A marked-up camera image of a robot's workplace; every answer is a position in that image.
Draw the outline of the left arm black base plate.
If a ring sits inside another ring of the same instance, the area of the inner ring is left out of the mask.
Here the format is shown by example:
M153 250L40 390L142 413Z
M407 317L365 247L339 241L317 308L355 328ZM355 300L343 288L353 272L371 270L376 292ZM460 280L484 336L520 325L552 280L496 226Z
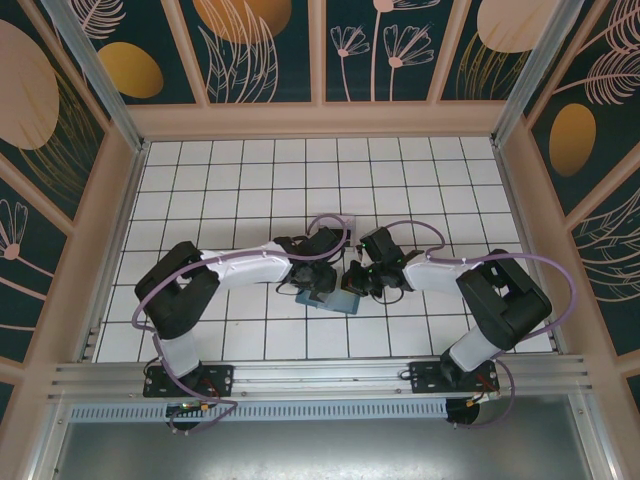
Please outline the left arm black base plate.
M145 398L177 398L187 395L160 365L148 367L144 375L142 395ZM231 365L200 365L179 378L182 385L207 397L230 397L233 380L234 367Z

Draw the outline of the aluminium mounting rail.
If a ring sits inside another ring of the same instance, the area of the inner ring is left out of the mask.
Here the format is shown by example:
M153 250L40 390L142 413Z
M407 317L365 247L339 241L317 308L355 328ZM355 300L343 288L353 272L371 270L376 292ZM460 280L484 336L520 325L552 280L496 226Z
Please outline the aluminium mounting rail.
M592 389L579 355L503 355L499 383L514 378L520 396L576 394ZM404 358L239 361L233 364L234 400L329 400L407 397L409 383L400 379ZM69 363L55 367L45 389L50 401L124 402L142 400L144 364Z

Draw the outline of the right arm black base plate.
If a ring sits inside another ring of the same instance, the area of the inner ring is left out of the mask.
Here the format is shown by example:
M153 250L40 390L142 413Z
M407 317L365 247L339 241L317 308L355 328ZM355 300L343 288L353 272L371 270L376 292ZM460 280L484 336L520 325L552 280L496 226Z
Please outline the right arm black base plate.
M479 393L499 391L496 365L485 361L465 372L455 364L419 361L409 364L408 379L413 393Z

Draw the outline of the grey metal sheet panel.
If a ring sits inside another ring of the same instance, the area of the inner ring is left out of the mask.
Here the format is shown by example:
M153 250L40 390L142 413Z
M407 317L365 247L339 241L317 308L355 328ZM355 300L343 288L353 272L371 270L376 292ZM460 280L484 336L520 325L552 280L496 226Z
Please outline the grey metal sheet panel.
M565 396L499 401L485 429L436 418L55 422L29 480L619 480L592 414Z

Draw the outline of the aluminium frame post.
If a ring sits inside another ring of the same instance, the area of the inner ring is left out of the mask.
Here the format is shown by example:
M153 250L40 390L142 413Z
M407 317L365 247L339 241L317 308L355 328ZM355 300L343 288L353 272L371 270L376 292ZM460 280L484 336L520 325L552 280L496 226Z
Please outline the aluminium frame post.
M94 87L117 129L136 152L141 151L144 139L129 115L120 93L109 78L95 48L82 31L72 12L72 7L66 0L41 0L41 3L53 25L59 29L74 58L84 69L89 83Z
M503 147L509 139L525 107L579 17L584 1L558 0L491 133L491 143L495 149Z

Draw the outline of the small controller circuit board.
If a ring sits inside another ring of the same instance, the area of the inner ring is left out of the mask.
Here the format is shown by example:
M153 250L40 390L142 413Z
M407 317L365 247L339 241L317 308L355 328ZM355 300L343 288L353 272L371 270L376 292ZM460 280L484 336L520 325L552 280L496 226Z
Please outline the small controller circuit board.
M199 400L193 402L180 402L169 403L166 407L165 416L181 417L181 418L196 418L202 417L206 411L211 407L210 403L202 402Z

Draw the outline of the teal card holder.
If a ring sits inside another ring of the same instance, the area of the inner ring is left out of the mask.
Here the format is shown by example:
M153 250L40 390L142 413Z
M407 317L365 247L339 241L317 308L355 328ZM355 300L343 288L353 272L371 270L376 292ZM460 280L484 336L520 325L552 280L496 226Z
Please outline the teal card holder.
M295 302L308 307L320 310L337 312L346 315L355 315L358 311L360 297L350 294L342 289L334 290L330 294L323 293L323 303L313 304L307 302L307 292L309 290L301 290L295 296Z

